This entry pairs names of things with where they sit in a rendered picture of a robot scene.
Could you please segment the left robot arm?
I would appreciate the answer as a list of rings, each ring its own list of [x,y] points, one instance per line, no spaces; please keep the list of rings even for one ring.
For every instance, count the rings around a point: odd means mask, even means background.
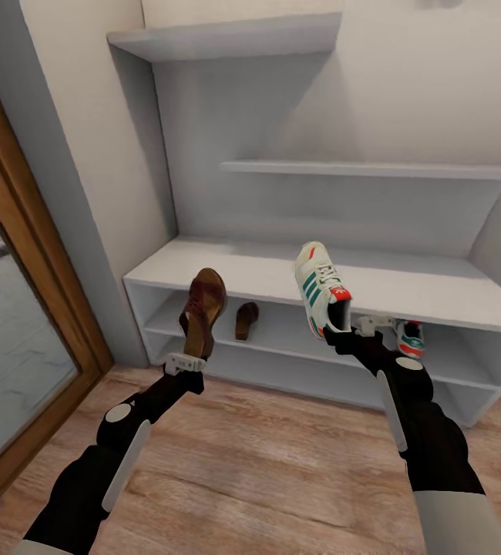
[[[204,391],[207,356],[170,352],[164,376],[111,408],[81,458],[60,474],[50,502],[12,555],[88,555],[155,423],[186,392]]]

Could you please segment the gym shoe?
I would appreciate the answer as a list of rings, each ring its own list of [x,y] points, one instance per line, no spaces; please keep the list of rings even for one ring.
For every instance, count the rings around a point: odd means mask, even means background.
[[[392,330],[398,336],[396,351],[407,355],[412,360],[418,361],[424,347],[421,323],[419,321],[396,318],[395,326],[392,327]]]
[[[323,328],[353,332],[350,307],[354,297],[341,282],[326,247],[317,240],[306,243],[295,264],[298,287],[312,333],[325,341]]]

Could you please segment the sandal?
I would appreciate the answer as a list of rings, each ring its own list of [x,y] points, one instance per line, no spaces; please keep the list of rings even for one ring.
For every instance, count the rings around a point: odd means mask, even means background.
[[[257,321],[259,307],[256,303],[245,303],[239,308],[236,315],[236,340],[247,341],[248,330],[251,323]]]
[[[214,347],[211,330],[227,303],[225,283],[214,269],[207,267],[193,279],[189,295],[190,299],[179,316],[180,326],[187,337],[183,353],[209,358]]]

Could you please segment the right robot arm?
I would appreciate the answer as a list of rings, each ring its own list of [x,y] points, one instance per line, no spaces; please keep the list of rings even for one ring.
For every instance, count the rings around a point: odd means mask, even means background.
[[[501,522],[468,463],[459,425],[432,402],[425,366],[383,344],[379,327],[389,316],[359,317],[353,332],[323,328],[328,346],[354,355],[375,377],[387,419],[408,475],[427,555],[501,555]]]

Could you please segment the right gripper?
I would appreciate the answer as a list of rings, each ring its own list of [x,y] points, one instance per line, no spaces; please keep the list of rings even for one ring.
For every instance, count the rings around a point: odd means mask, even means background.
[[[335,351],[339,355],[354,355],[364,366],[366,352],[374,346],[384,346],[382,344],[383,334],[375,331],[375,337],[362,337],[355,332],[331,332],[323,328],[325,341],[328,346],[335,346]]]

